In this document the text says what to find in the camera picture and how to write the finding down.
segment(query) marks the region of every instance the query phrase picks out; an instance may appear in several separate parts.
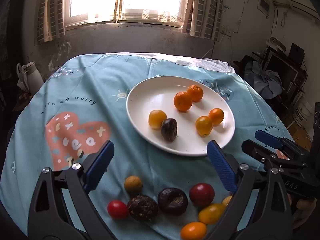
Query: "window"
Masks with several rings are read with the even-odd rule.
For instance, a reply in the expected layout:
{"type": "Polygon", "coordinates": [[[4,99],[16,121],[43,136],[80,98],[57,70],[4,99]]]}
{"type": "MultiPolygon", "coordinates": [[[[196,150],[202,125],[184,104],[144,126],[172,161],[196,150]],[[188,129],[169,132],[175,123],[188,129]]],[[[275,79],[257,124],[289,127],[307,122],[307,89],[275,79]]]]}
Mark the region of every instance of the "window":
{"type": "Polygon", "coordinates": [[[160,23],[181,28],[187,0],[64,0],[65,27],[94,22],[160,23]]]}

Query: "oval plate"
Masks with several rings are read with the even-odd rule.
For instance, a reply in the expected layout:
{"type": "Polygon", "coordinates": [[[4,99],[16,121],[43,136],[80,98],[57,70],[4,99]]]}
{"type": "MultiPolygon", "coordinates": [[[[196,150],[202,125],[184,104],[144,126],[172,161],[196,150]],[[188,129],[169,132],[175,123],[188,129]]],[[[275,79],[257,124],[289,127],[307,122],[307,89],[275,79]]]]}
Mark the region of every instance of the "oval plate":
{"type": "Polygon", "coordinates": [[[126,108],[130,122],[145,140],[177,155],[207,155],[209,141],[215,140],[221,148],[224,148],[235,132],[235,118],[225,100],[211,88],[187,78],[159,76],[146,79],[130,91],[126,108]],[[178,92],[187,91],[191,85],[201,87],[204,96],[200,102],[193,103],[187,112],[179,112],[174,106],[173,98],[178,92]],[[224,120],[213,128],[210,135],[200,137],[195,127],[196,119],[208,115],[213,108],[223,110],[224,120]],[[149,114],[155,109],[164,111],[168,118],[177,121],[178,134],[172,143],[164,140],[161,131],[152,130],[149,126],[149,114]]]}

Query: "air conditioner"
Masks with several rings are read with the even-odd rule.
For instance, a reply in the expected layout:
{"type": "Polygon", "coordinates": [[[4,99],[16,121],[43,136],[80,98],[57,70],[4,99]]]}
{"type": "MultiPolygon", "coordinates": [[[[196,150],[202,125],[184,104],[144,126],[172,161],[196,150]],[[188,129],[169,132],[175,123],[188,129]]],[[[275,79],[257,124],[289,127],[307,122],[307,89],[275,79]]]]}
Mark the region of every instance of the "air conditioner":
{"type": "Polygon", "coordinates": [[[310,0],[288,0],[292,10],[320,21],[320,16],[310,0]]]}

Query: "pink heart print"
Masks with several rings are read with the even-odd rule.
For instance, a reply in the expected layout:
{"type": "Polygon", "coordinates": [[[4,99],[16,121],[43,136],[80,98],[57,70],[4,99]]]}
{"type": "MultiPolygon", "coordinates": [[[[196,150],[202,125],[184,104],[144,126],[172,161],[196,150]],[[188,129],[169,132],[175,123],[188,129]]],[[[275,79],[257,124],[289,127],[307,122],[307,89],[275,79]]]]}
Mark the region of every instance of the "pink heart print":
{"type": "Polygon", "coordinates": [[[96,153],[110,138],[110,128],[105,122],[79,124],[73,112],[55,115],[45,126],[45,137],[52,154],[53,169],[62,170],[84,154],[96,153]]]}

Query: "white thermos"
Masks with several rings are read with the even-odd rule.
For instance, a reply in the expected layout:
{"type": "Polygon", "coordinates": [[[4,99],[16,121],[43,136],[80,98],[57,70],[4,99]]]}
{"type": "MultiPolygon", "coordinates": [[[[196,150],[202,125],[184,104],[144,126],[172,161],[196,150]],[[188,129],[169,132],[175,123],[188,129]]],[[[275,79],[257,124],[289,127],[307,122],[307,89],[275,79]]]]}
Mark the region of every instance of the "white thermos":
{"type": "Polygon", "coordinates": [[[42,77],[36,68],[34,61],[26,65],[27,82],[31,95],[35,95],[43,85],[42,77]]]}

